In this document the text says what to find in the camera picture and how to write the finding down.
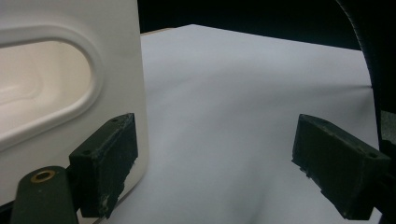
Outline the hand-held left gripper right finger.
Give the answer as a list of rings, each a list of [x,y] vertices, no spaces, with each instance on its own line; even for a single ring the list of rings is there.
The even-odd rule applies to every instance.
[[[340,215],[367,220],[376,209],[391,220],[391,157],[331,122],[300,115],[292,161]]]

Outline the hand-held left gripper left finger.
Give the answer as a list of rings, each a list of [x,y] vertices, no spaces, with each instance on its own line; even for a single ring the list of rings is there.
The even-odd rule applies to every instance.
[[[103,124],[69,155],[68,177],[77,210],[84,217],[110,217],[137,158],[134,114]]]

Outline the white plastic bin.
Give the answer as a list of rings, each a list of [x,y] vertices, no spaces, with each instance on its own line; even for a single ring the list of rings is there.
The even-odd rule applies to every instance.
[[[137,0],[0,0],[0,224],[106,221],[77,210],[69,155],[127,113],[138,158],[115,208],[149,163]]]

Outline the wooden table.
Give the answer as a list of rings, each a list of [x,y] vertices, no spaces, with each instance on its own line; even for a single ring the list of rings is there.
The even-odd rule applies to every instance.
[[[144,35],[152,35],[152,34],[158,34],[158,33],[165,32],[165,31],[169,31],[169,30],[173,30],[173,29],[175,29],[175,27],[166,27],[166,28],[162,28],[162,29],[158,29],[158,30],[154,30],[154,31],[149,31],[149,32],[142,33],[141,36],[144,36]]]

